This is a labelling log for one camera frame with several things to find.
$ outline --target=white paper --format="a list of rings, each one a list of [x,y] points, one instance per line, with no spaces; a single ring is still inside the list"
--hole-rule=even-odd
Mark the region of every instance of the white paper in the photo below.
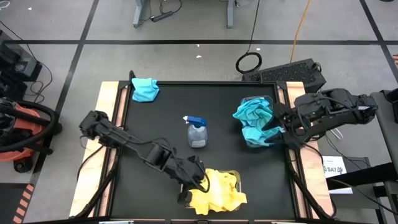
[[[326,178],[347,173],[343,158],[341,156],[322,156],[322,158],[323,158],[323,171],[325,172]],[[351,189],[351,187],[348,187],[345,189],[329,190],[329,193],[352,194],[353,189]]]

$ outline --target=wooden board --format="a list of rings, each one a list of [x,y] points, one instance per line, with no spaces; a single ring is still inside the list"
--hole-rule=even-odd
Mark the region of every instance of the wooden board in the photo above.
[[[123,111],[124,111],[124,104],[126,102],[126,97],[127,97],[127,88],[123,88],[121,90],[118,114],[116,116],[116,122],[115,122],[115,125],[117,127],[120,127],[122,125]],[[109,163],[108,163],[107,173],[112,169],[115,155],[116,155],[116,149],[112,149],[111,154],[109,155]],[[105,189],[104,194],[102,196],[101,208],[99,209],[99,215],[100,216],[105,216],[106,215],[106,209],[108,207],[110,188],[111,188],[111,184],[109,183],[108,186],[106,186],[106,189]]]
[[[109,118],[112,118],[113,115],[118,85],[119,82],[103,82],[99,91],[95,110],[104,111]],[[101,145],[98,143],[98,140],[88,140],[83,161],[100,147]],[[93,194],[97,191],[104,163],[105,150],[106,148],[104,147],[89,161],[87,161],[81,169],[76,185],[75,196],[73,197],[72,207],[70,209],[70,216],[74,216],[81,212],[85,205],[90,201]]]
[[[279,101],[283,104],[286,104],[285,102],[285,95],[283,89],[279,88],[278,89],[278,95],[279,95]],[[290,154],[290,160],[292,161],[292,165],[294,170],[297,172],[297,161],[296,157],[294,154],[294,151],[289,151]],[[306,218],[307,214],[305,213],[305,204],[304,204],[304,196],[303,193],[301,193],[301,190],[297,186],[297,184],[294,184],[295,190],[296,190],[296,198],[297,198],[297,204],[298,204],[298,213],[300,214],[300,217]]]
[[[287,93],[289,94],[290,107],[293,108],[295,99],[305,94],[303,83],[287,82]],[[318,149],[318,143],[316,141],[309,142],[308,145]],[[331,204],[321,158],[309,147],[301,149],[301,158],[307,189],[327,214],[333,214],[333,206]],[[318,217],[313,210],[312,215],[314,218]]]

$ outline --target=clear plastic bottle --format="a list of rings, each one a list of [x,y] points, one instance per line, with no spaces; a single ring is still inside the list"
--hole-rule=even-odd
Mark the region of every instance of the clear plastic bottle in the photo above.
[[[201,148],[207,145],[207,129],[206,127],[196,128],[191,124],[188,127],[188,142],[193,148]]]

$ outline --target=black cable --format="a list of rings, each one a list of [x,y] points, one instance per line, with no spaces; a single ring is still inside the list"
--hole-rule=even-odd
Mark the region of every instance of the black cable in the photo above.
[[[182,7],[181,0],[178,0],[178,1],[180,2],[180,7],[178,7],[178,9],[176,11],[172,11],[173,14],[178,12],[181,9],[181,7]],[[163,12],[163,2],[164,2],[164,0],[159,0],[159,2],[160,2],[159,11],[160,11],[161,14],[165,14],[165,12]]]
[[[246,51],[246,53],[245,53],[244,55],[242,55],[240,58],[238,58],[238,60],[237,60],[236,63],[235,63],[235,68],[236,68],[236,70],[237,70],[239,73],[241,73],[241,74],[246,74],[246,73],[250,73],[250,72],[255,72],[255,71],[257,71],[257,70],[260,69],[261,64],[262,64],[262,57],[261,57],[261,55],[260,55],[259,53],[257,53],[257,52],[249,52],[250,47],[251,47],[251,42],[252,42],[252,40],[253,40],[254,29],[256,28],[257,14],[258,14],[258,12],[259,12],[259,6],[260,6],[260,0],[258,0],[258,2],[257,2],[256,16],[254,17],[253,29],[252,29],[252,31],[251,31],[251,37],[250,37],[250,43],[249,43],[248,50]],[[258,64],[257,64],[254,68],[252,68],[252,69],[249,69],[249,70],[246,70],[246,71],[241,70],[241,69],[239,68],[239,64],[241,63],[242,59],[244,59],[245,57],[247,57],[247,56],[249,56],[249,55],[255,55],[255,56],[257,56],[257,58],[259,59]]]
[[[89,155],[89,156],[80,164],[80,167],[79,167],[79,169],[77,170],[76,181],[79,180],[80,171],[81,171],[81,169],[83,168],[83,166],[86,164],[86,162],[87,162],[91,157],[93,157],[95,154],[97,154],[98,152],[100,152],[100,150],[101,150],[102,148],[104,148],[104,146],[99,147],[96,151],[94,151],[91,155]]]
[[[332,199],[332,197],[330,197],[330,202],[331,202],[331,207],[332,207],[332,209],[333,209],[333,213],[330,215],[332,218],[335,218],[336,217],[336,214],[337,214],[337,208],[336,208],[336,204],[335,204],[335,202],[333,201],[333,199]]]
[[[390,208],[387,208],[386,206],[384,206],[384,205],[382,205],[381,203],[379,203],[378,201],[376,201],[376,200],[373,200],[373,198],[371,198],[371,197],[369,197],[369,196],[367,196],[365,193],[363,193],[362,191],[360,191],[357,187],[355,187],[355,186],[352,186],[352,185],[350,185],[350,184],[346,184],[346,183],[344,183],[343,181],[340,181],[340,180],[335,180],[335,179],[332,179],[332,178],[328,178],[328,180],[331,180],[331,181],[334,181],[334,182],[337,182],[337,183],[340,183],[340,184],[343,184],[343,185],[345,185],[345,186],[347,186],[347,187],[351,187],[351,188],[353,188],[353,189],[355,189],[358,193],[360,193],[361,195],[363,195],[364,197],[366,197],[367,199],[369,199],[370,201],[372,201],[373,203],[376,203],[376,204],[378,204],[380,207],[382,207],[382,208],[384,208],[384,209],[386,209],[387,211],[389,211],[389,212],[391,212],[391,213],[393,213],[394,215],[398,215],[398,213],[397,212],[394,212],[393,210],[391,210]]]
[[[299,105],[297,107],[298,119],[300,120],[301,126],[303,127],[304,131],[308,131],[308,127],[307,127],[307,125],[304,125],[303,117],[302,117],[302,114],[300,113],[300,107],[301,106],[303,106],[303,105]]]
[[[108,184],[117,176],[118,167],[119,167],[119,150],[116,150],[116,155],[114,157],[114,162],[113,162],[112,168],[106,175],[104,181],[102,183],[100,183],[100,185],[97,188],[97,191],[94,193],[94,195],[92,196],[90,201],[85,205],[83,210],[81,212],[79,212],[77,215],[75,215],[74,217],[70,217],[70,218],[88,217],[88,215],[91,213],[92,209],[95,207],[98,200],[104,193]]]
[[[314,147],[312,147],[312,146],[309,146],[308,144],[305,144],[307,147],[309,147],[309,148],[312,148],[312,149],[314,149],[314,151],[317,151]],[[354,165],[356,165],[351,159],[349,159],[349,158],[347,158],[345,155],[343,155],[341,152],[339,152],[337,149],[335,149],[339,154],[341,154],[344,158],[346,158],[346,159],[348,159],[349,161],[351,161]],[[322,155],[320,154],[320,152],[318,153],[318,155],[321,157],[321,159],[322,159],[322,164],[323,164],[323,158],[322,158]],[[372,201],[373,203],[376,203],[376,204],[378,204],[380,207],[382,207],[382,208],[384,208],[384,209],[386,209],[387,211],[389,211],[389,212],[391,212],[391,213],[393,213],[393,214],[395,214],[395,215],[398,215],[398,213],[396,213],[396,212],[394,212],[394,211],[392,211],[391,209],[389,209],[389,208],[387,208],[387,207],[385,207],[384,205],[382,205],[381,203],[379,203],[378,201],[375,201],[375,200],[373,200],[371,197],[369,197],[369,196],[367,196],[366,194],[364,194],[362,191],[360,191],[358,188],[356,188],[356,187],[354,187],[354,186],[352,186],[352,185],[350,185],[350,184],[346,184],[346,183],[344,183],[344,182],[342,182],[342,181],[340,181],[340,180],[335,180],[335,179],[332,179],[332,178],[328,178],[328,180],[332,180],[332,181],[334,181],[334,182],[337,182],[337,183],[341,183],[341,184],[343,184],[343,185],[345,185],[345,186],[347,186],[347,187],[351,187],[351,188],[354,188],[356,191],[358,191],[361,195],[363,195],[364,197],[366,197],[367,199],[369,199],[370,201]]]
[[[318,150],[318,149],[315,149],[314,147],[310,146],[309,144],[304,144],[304,145],[307,146],[307,147],[309,147],[310,149],[312,149],[314,152],[316,152],[316,153],[319,155],[319,157],[320,157],[321,160],[322,160],[322,166],[323,166],[323,157],[322,157],[322,154],[319,152],[319,150]]]
[[[17,38],[19,38],[20,40],[24,40],[24,39],[22,39],[20,36],[18,36],[14,31],[12,31],[12,29],[10,29],[7,25],[5,25],[2,21],[0,21],[0,23],[1,23],[6,29],[8,29],[10,32],[12,32]],[[52,83],[53,75],[52,75],[51,70],[48,68],[48,66],[46,66],[44,63],[42,63],[42,62],[40,62],[39,60],[37,60],[35,54],[33,54],[32,49],[30,49],[29,44],[26,44],[26,46],[27,46],[27,48],[28,48],[30,54],[32,55],[32,57],[33,57],[36,61],[38,61],[41,65],[43,65],[43,66],[49,71],[49,73],[50,73],[50,81],[49,81],[48,84],[44,85],[44,83],[43,83],[42,81],[35,81],[35,82],[33,82],[33,83],[31,84],[31,86],[30,86],[30,90],[31,90],[31,92],[34,93],[34,94],[26,94],[27,96],[36,96],[36,98],[35,98],[35,100],[34,100],[34,103],[41,103],[41,102],[43,102],[43,101],[45,100],[45,97],[44,97],[44,95],[42,94],[42,92]],[[41,84],[42,84],[37,92],[36,92],[36,91],[33,91],[33,89],[32,89],[32,86],[35,85],[36,83],[41,83]]]
[[[346,157],[343,153],[341,153],[337,147],[333,144],[333,142],[331,141],[331,139],[329,138],[329,136],[325,133],[325,137],[326,137],[326,141],[329,144],[329,146],[334,149],[338,154],[340,154],[341,156],[343,156],[345,159],[347,159],[348,161],[350,161],[352,164],[354,164],[359,170],[361,170],[362,168],[360,168],[354,161],[358,161],[358,162],[363,162],[365,163],[368,167],[372,167],[370,164],[368,164],[365,161],[362,160],[356,160],[356,159],[350,159],[348,157]]]

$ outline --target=light blue towel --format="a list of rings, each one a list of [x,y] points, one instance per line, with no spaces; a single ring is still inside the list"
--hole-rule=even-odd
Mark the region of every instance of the light blue towel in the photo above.
[[[283,132],[281,127],[261,130],[272,119],[269,102],[263,98],[242,101],[233,117],[242,122],[243,137],[249,147],[270,146],[272,143],[266,143],[266,140],[279,132]]]
[[[131,82],[135,89],[132,99],[135,101],[152,102],[159,92],[159,87],[156,85],[157,80],[151,78],[132,78]]]

